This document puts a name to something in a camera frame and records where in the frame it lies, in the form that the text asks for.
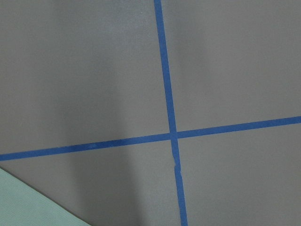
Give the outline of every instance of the green fabric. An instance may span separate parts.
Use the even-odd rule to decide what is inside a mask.
[[[0,226],[89,226],[0,169]]]

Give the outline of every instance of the gray floor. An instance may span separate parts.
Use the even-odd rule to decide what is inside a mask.
[[[300,1],[162,7],[178,131],[300,116]],[[0,52],[0,154],[169,132],[153,1],[4,0]],[[300,129],[180,139],[189,226],[298,225]],[[94,226],[180,225],[169,141],[0,167]]]

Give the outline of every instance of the blue tape strip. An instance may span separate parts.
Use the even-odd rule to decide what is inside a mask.
[[[187,223],[185,196],[184,196],[183,180],[181,176],[181,162],[180,162],[179,145],[178,145],[178,138],[177,138],[177,129],[175,123],[175,115],[174,115],[174,101],[173,101],[173,93],[172,93],[170,74],[169,74],[169,65],[168,65],[168,56],[167,56],[167,47],[166,47],[161,0],[154,0],[154,6],[155,6],[156,21],[157,21],[158,40],[159,40],[159,47],[160,47],[160,57],[161,57],[161,64],[162,64],[162,73],[163,73],[163,81],[164,81],[164,89],[165,89],[171,148],[172,148],[172,153],[173,153],[174,163],[175,163],[174,175],[175,175],[175,182],[177,187],[181,225],[187,226],[188,223]]]
[[[163,141],[163,140],[170,140],[169,133],[150,135],[144,137],[133,137],[133,138],[120,139],[120,140],[110,140],[110,141],[103,141],[103,142],[96,142],[96,143],[82,144],[82,145],[47,148],[47,149],[40,149],[35,151],[0,154],[0,161],[31,158],[31,157],[38,157],[38,156],[45,156],[45,155],[53,155],[53,154],[81,152],[81,151],[102,149],[108,147],[136,145],[136,144]]]
[[[206,129],[181,131],[178,132],[178,138],[198,137],[198,136],[205,136],[205,135],[218,134],[218,133],[229,133],[229,132],[242,131],[248,129],[260,129],[266,127],[284,126],[284,125],[297,124],[297,123],[301,123],[301,116],[267,120],[267,121],[256,121],[256,122],[242,123],[242,124],[236,124],[230,126],[219,126],[219,127],[212,127]]]

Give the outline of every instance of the blue tape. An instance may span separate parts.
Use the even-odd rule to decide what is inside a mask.
[[[0,154],[0,161],[24,159],[24,158],[53,155],[53,154],[81,152],[81,151],[102,149],[108,147],[136,145],[136,144],[143,144],[143,143],[163,141],[163,140],[170,140],[169,133],[150,135],[144,137],[133,137],[133,138],[120,139],[120,140],[110,140],[110,141],[103,141],[103,142],[96,142],[96,143],[82,144],[82,145],[47,148],[47,149],[40,149],[35,151]]]
[[[157,22],[157,30],[158,30],[158,40],[159,40],[160,57],[161,57],[161,64],[162,64],[162,73],[163,73],[163,81],[164,81],[171,148],[172,148],[172,153],[173,153],[174,163],[175,163],[174,175],[175,175],[175,182],[177,187],[181,225],[187,226],[188,225],[187,213],[186,213],[186,205],[185,205],[183,180],[181,176],[181,162],[180,162],[179,145],[178,145],[178,138],[177,138],[177,129],[175,123],[175,115],[174,115],[174,101],[173,101],[173,93],[172,93],[172,87],[170,81],[161,0],[154,0],[154,6],[155,6],[155,14],[156,14],[156,22]]]
[[[267,120],[267,121],[256,121],[256,122],[242,123],[242,124],[236,124],[230,126],[219,126],[219,127],[212,127],[206,129],[181,131],[178,132],[178,138],[198,137],[198,136],[205,136],[205,135],[218,134],[218,133],[229,133],[229,132],[242,131],[248,129],[260,129],[266,127],[284,126],[284,125],[297,124],[297,123],[301,123],[301,116]]]

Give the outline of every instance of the vertical blue line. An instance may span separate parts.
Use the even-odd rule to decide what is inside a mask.
[[[167,106],[167,116],[168,116],[168,123],[169,123],[169,132],[170,132],[170,141],[171,141],[171,148],[172,148],[172,153],[173,153],[174,163],[175,163],[174,175],[175,175],[175,182],[176,182],[177,194],[178,194],[181,225],[187,226],[188,222],[187,222],[187,214],[186,214],[183,180],[181,176],[179,145],[178,145],[177,129],[176,129],[175,115],[174,115],[174,101],[173,101],[173,94],[172,94],[170,74],[169,74],[169,65],[168,65],[168,56],[167,56],[167,47],[166,47],[161,0],[154,0],[154,5],[155,5],[155,13],[156,13],[156,21],[157,21],[158,39],[159,39],[162,73],[163,73],[165,98],[166,98],[166,106]]]

